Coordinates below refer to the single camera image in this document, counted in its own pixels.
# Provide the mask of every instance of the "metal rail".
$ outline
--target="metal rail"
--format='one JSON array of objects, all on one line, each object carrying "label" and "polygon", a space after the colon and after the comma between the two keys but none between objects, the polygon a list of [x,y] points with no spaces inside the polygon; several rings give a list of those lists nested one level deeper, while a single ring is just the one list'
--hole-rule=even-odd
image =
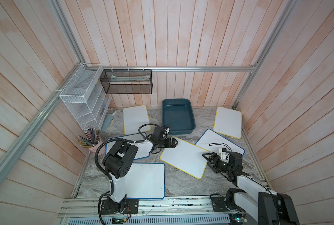
[{"label": "metal rail", "polygon": [[[59,218],[98,217],[98,198],[65,199]],[[235,214],[236,211],[224,212]],[[138,213],[144,215],[203,215],[220,214],[214,212],[210,196],[166,196],[162,200],[139,200]]]},{"label": "metal rail", "polygon": [[81,53],[81,50],[79,49],[79,46],[75,40],[74,35],[72,34],[72,31],[68,25],[68,22],[66,20],[66,17],[63,14],[63,11],[61,9],[61,6],[58,2],[58,0],[48,0],[51,9],[54,11],[55,16],[57,18],[57,21],[59,22],[59,24],[61,25],[63,31],[66,34],[66,38],[69,41],[69,43],[71,44],[71,47],[73,49],[73,51],[75,52],[75,55],[78,59],[78,63],[84,63],[85,59],[83,58],[83,55]]},{"label": "metal rail", "polygon": [[105,66],[103,69],[152,70],[152,72],[254,72],[252,66]]},{"label": "metal rail", "polygon": [[270,38],[268,39],[268,41],[266,43],[266,46],[264,47],[261,55],[257,59],[257,63],[255,64],[256,70],[253,71],[248,76],[248,78],[246,79],[246,82],[243,84],[240,92],[237,95],[236,101],[235,101],[235,103],[232,106],[232,108],[234,110],[238,107],[238,105],[241,102],[243,96],[247,92],[247,89],[251,85],[251,83],[252,83],[253,79],[255,78],[256,74],[258,73],[261,65],[266,60],[266,58],[267,58],[268,54],[270,53],[272,47],[276,43],[276,41],[277,41],[278,37],[280,36],[280,34],[282,33],[283,28],[286,26],[288,19],[291,17],[292,12],[295,9],[295,7],[297,6],[297,4],[298,4],[299,1],[300,0],[289,0],[289,2],[287,3],[287,6],[284,9],[281,17],[279,18],[276,27],[274,28],[274,30],[273,30]]},{"label": "metal rail", "polygon": [[[77,68],[78,67],[76,65],[71,73],[73,73]],[[56,105],[59,103],[60,91],[58,90],[63,89],[72,76],[73,75],[70,74],[64,80],[64,82],[58,87],[53,95],[47,100],[39,113],[31,120],[21,135],[13,142],[7,152],[3,155],[2,159],[0,160],[0,185],[10,173],[17,161],[20,159],[21,155],[26,150],[32,139],[36,136],[42,125],[46,122],[49,115],[51,115]]]}]

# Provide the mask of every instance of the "teal storage bin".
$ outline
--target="teal storage bin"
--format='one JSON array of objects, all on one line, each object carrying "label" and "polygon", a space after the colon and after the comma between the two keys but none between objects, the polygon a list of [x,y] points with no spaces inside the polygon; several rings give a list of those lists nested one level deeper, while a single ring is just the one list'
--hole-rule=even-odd
[{"label": "teal storage bin", "polygon": [[162,123],[169,133],[190,134],[196,128],[191,102],[185,98],[165,99],[162,102]]}]

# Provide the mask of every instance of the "black cable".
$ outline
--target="black cable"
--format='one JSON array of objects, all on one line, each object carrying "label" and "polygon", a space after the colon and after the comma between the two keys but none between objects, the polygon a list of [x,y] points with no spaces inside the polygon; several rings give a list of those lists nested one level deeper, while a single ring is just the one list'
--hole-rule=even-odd
[{"label": "black cable", "polygon": [[110,175],[106,170],[104,170],[104,169],[101,167],[101,165],[99,164],[99,162],[98,162],[98,153],[99,153],[99,151],[101,150],[101,148],[102,148],[103,146],[105,146],[106,144],[108,144],[108,143],[110,143],[110,142],[116,142],[116,141],[123,141],[123,142],[129,142],[129,143],[142,143],[142,142],[145,142],[146,140],[143,139],[143,140],[138,140],[138,141],[131,141],[131,140],[123,139],[123,138],[113,138],[113,139],[109,139],[109,140],[103,142],[103,143],[97,148],[97,150],[96,150],[96,152],[95,152],[95,164],[96,164],[97,168],[98,168],[102,173],[104,173],[104,174],[108,177],[108,179],[109,179],[109,181],[110,181],[110,184],[111,184],[111,191],[106,192],[106,193],[104,193],[104,194],[101,194],[101,196],[100,196],[100,198],[99,198],[99,200],[98,200],[98,217],[99,217],[99,219],[100,219],[102,225],[106,225],[106,224],[104,223],[103,219],[102,219],[102,216],[101,216],[100,205],[101,205],[102,197],[103,197],[103,196],[111,196],[111,195],[113,194],[113,191],[114,191],[115,188],[114,188],[114,185],[113,185],[113,180],[112,180],[111,175]]},{"label": "black cable", "polygon": [[101,167],[101,165],[99,164],[99,162],[98,162],[98,153],[99,153],[99,151],[101,150],[101,148],[102,148],[103,146],[105,146],[107,143],[115,142],[115,141],[123,141],[123,142],[129,142],[129,143],[142,143],[142,142],[145,142],[144,139],[143,139],[143,140],[138,140],[138,141],[131,141],[131,140],[123,139],[123,138],[113,138],[113,139],[109,139],[109,140],[103,142],[103,143],[97,148],[96,153],[95,153],[95,164],[96,164],[97,168],[98,168],[102,173],[104,173],[104,174],[108,177],[108,179],[110,180],[110,184],[111,184],[111,192],[110,192],[110,195],[112,195],[112,194],[113,194],[113,191],[114,191],[114,186],[113,186],[112,177],[111,177],[111,175],[110,175],[106,170],[104,170],[104,169]]},{"label": "black cable", "polygon": [[98,199],[98,217],[100,218],[100,221],[102,223],[102,225],[106,225],[106,223],[104,223],[103,219],[102,219],[102,215],[101,215],[101,200],[103,196],[110,196],[111,194],[109,192],[106,192],[104,194],[101,194],[100,198]]},{"label": "black cable", "polygon": [[251,181],[253,181],[253,182],[259,184],[260,186],[264,187],[264,189],[265,189],[266,191],[268,191],[268,192],[271,194],[271,196],[272,196],[272,200],[273,200],[273,204],[275,205],[275,210],[276,210],[276,215],[277,215],[278,224],[280,225],[279,215],[278,215],[278,210],[277,210],[277,205],[276,205],[276,203],[275,203],[275,199],[273,198],[273,194],[270,192],[270,189],[269,189],[268,187],[265,187],[265,186],[263,186],[262,184],[258,183],[258,182],[255,181],[253,178],[249,178],[249,177],[247,177],[247,176],[245,176],[245,177],[248,178],[248,179],[250,179]]},{"label": "black cable", "polygon": [[157,125],[157,124],[143,124],[142,126],[140,126],[140,128],[138,128],[138,133],[140,133],[140,135],[142,135],[143,139],[146,139],[147,137],[145,137],[143,135],[143,133],[141,132],[141,128],[143,128],[145,126],[148,126],[148,125],[153,125],[153,126],[159,127],[159,125]]},{"label": "black cable", "polygon": [[231,149],[231,147],[229,147],[227,144],[225,144],[225,143],[210,143],[208,146],[226,146],[229,150],[230,150],[230,152],[232,152],[232,149]]}]

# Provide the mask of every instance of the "perforated metal panel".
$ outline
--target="perforated metal panel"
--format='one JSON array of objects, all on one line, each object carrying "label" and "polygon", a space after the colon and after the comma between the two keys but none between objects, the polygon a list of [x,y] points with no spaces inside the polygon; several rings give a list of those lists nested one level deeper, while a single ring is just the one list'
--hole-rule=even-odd
[{"label": "perforated metal panel", "polygon": [[[103,217],[106,224],[112,224],[112,217]],[[175,215],[175,216],[132,216],[124,224],[226,224],[228,214]],[[68,225],[101,224],[98,217],[71,218]]]}]

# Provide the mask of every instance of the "marble floor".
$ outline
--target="marble floor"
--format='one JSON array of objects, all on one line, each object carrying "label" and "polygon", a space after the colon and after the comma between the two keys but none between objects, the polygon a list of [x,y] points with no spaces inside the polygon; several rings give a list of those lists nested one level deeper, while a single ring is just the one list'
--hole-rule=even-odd
[{"label": "marble floor", "polygon": [[[216,108],[194,108],[193,109],[196,129],[187,135],[176,135],[187,142],[195,144],[197,140],[203,135],[207,129],[213,128],[214,116],[216,114]],[[161,109],[148,109],[148,115],[151,123],[162,125],[162,113]],[[113,116],[115,122],[109,133],[103,133],[101,135],[103,140],[124,136],[123,129],[123,114],[122,110],[116,110],[116,115]],[[256,180],[259,180],[258,172],[250,157],[249,149],[246,146],[245,141],[242,139],[236,139],[228,137],[231,142],[245,149],[243,155],[243,170],[244,172],[253,176]],[[159,162],[160,153],[152,155],[150,157],[135,160],[134,162]],[[205,169],[203,178],[198,180],[187,173],[180,171],[179,169],[166,164],[166,196],[193,196],[193,195],[210,195],[212,193],[226,194],[229,188],[235,188],[235,186],[224,178],[221,174],[214,173],[209,167]],[[77,198],[96,198],[109,190],[109,182],[106,176],[100,172],[95,163],[94,155],[91,155],[88,160],[88,165],[83,174],[82,182],[79,187]]]}]

